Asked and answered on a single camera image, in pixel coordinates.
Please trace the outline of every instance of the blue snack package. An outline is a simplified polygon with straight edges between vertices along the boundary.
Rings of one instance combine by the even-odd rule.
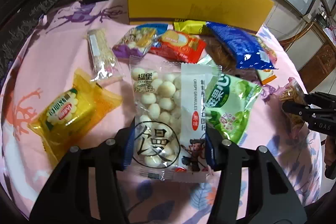
[[[258,40],[247,32],[220,23],[207,22],[219,42],[226,46],[236,59],[237,69],[275,69]]]
[[[161,35],[168,29],[168,24],[165,23],[147,23],[139,25],[137,28],[155,28],[157,30],[157,35]]]

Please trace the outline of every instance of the yellow snack package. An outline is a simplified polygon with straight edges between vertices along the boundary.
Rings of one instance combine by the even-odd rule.
[[[72,88],[59,95],[28,128],[41,136],[55,166],[76,141],[121,102],[121,96],[90,82],[90,76],[77,69]]]
[[[187,34],[203,34],[212,35],[210,29],[208,29],[205,21],[197,20],[185,20],[185,21],[175,21],[174,30],[177,32],[184,32]]]

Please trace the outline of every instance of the dark wooden cabinet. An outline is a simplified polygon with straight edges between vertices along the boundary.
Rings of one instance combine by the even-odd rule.
[[[301,79],[311,92],[336,67],[335,51],[329,43],[325,43],[317,53],[299,70]]]

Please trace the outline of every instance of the screw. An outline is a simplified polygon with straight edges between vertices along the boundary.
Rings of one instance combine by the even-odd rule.
[[[78,147],[78,146],[71,146],[71,147],[70,147],[70,152],[71,152],[71,153],[76,153],[78,150],[79,150],[79,147]]]
[[[116,143],[115,139],[107,139],[106,140],[107,145],[115,145],[115,143]]]
[[[224,140],[222,140],[222,144],[225,145],[225,146],[230,146],[231,145],[231,141],[228,140],[228,139],[224,139]]]
[[[259,149],[259,151],[260,151],[261,153],[266,153],[266,152],[268,151],[267,147],[266,147],[266,146],[263,146],[263,145],[259,146],[258,149]]]

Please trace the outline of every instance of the pink tablecloth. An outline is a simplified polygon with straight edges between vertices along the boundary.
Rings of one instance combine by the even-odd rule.
[[[131,27],[127,25],[127,0],[109,0],[92,5],[75,2],[41,18],[32,36],[15,60],[1,92],[2,127],[0,182],[18,208],[27,216],[52,169],[40,137],[27,129],[30,122],[58,94],[72,85],[80,67],[90,72],[85,35],[95,28],[106,29],[109,44],[115,44]],[[283,168],[301,202],[307,205],[319,196],[322,175],[320,136],[307,126],[292,136],[271,94],[294,77],[303,83],[278,41],[262,26],[258,35],[278,55],[277,78],[263,87],[240,146],[256,149],[266,145]],[[163,60],[147,54],[145,58]],[[93,147],[113,137],[134,117],[131,77],[122,64],[125,80],[108,86],[123,96],[121,107],[110,112],[79,146]],[[206,223],[214,201],[219,174],[201,184],[162,182],[118,173],[123,201],[131,223]],[[246,211],[248,173],[243,170],[238,218]],[[97,208],[92,207],[92,215]]]

